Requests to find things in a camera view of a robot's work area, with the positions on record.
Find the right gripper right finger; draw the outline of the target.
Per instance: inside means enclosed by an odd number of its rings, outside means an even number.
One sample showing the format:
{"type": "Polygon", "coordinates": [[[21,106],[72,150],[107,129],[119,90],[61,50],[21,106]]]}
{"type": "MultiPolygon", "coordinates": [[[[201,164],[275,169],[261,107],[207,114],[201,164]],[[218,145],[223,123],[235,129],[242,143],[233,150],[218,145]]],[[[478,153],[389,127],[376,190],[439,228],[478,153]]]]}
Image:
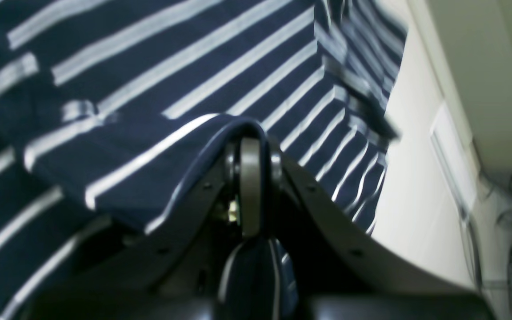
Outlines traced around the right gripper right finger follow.
{"type": "Polygon", "coordinates": [[[475,292],[402,259],[347,219],[270,143],[269,231],[290,255],[295,320],[493,320],[475,292]]]}

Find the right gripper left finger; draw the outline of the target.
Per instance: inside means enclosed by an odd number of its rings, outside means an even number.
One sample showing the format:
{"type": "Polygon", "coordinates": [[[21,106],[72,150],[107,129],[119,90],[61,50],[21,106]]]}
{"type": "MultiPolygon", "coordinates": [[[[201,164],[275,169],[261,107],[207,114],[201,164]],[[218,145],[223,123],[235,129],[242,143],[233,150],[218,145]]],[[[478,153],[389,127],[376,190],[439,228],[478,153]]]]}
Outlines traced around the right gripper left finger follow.
{"type": "Polygon", "coordinates": [[[261,156],[225,153],[136,244],[39,294],[23,320],[231,320],[226,260],[260,231],[261,156]]]}

